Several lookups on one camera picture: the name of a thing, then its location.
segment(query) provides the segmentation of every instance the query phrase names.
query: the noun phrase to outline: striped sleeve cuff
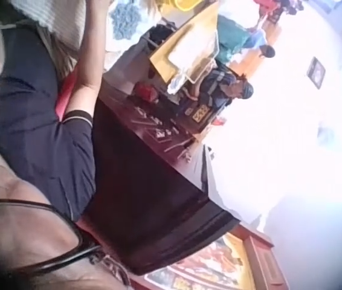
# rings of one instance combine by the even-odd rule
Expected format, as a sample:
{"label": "striped sleeve cuff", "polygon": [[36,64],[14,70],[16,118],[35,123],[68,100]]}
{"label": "striped sleeve cuff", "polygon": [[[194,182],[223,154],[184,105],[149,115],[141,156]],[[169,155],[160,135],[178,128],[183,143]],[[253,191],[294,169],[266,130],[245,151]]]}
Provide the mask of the striped sleeve cuff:
{"label": "striped sleeve cuff", "polygon": [[85,111],[81,111],[81,110],[74,110],[74,111],[70,111],[67,114],[65,114],[65,116],[63,116],[62,118],[62,123],[66,123],[69,122],[70,120],[83,120],[87,123],[89,123],[89,125],[93,125],[93,118],[92,116],[85,112]]}

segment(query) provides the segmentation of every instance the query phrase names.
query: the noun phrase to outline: teal shirt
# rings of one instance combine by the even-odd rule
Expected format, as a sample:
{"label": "teal shirt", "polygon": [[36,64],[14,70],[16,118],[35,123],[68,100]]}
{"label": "teal shirt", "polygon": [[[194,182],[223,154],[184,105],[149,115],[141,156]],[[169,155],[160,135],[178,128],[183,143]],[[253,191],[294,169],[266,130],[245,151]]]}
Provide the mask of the teal shirt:
{"label": "teal shirt", "polygon": [[223,64],[231,61],[233,55],[238,53],[250,37],[250,33],[244,27],[222,15],[218,15],[218,42],[219,53],[216,60]]}

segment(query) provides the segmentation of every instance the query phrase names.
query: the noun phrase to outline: plaid shirt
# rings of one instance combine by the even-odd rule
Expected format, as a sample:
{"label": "plaid shirt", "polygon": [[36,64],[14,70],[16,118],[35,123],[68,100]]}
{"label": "plaid shirt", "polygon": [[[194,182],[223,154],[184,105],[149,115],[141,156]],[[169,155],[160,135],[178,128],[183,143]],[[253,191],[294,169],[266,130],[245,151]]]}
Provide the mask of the plaid shirt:
{"label": "plaid shirt", "polygon": [[235,75],[228,72],[227,68],[225,69],[220,66],[213,69],[201,84],[199,102],[209,107],[221,107],[229,98],[219,85],[232,85],[236,80]]}

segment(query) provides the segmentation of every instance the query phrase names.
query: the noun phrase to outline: colorful poster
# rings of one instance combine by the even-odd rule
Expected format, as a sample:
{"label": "colorful poster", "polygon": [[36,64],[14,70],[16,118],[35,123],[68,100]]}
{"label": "colorful poster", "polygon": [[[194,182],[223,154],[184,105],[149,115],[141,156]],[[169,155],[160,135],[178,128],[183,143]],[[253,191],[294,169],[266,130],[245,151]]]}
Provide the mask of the colorful poster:
{"label": "colorful poster", "polygon": [[164,290],[254,289],[245,259],[242,241],[226,234],[194,255],[146,275],[145,279]]}

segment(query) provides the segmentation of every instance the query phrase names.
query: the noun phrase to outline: picture frame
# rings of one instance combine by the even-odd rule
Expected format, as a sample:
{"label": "picture frame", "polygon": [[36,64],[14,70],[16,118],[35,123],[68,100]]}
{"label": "picture frame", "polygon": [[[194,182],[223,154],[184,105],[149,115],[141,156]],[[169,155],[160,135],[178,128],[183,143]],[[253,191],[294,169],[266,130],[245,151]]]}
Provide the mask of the picture frame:
{"label": "picture frame", "polygon": [[316,57],[313,57],[306,75],[316,88],[320,89],[326,75],[326,69]]}

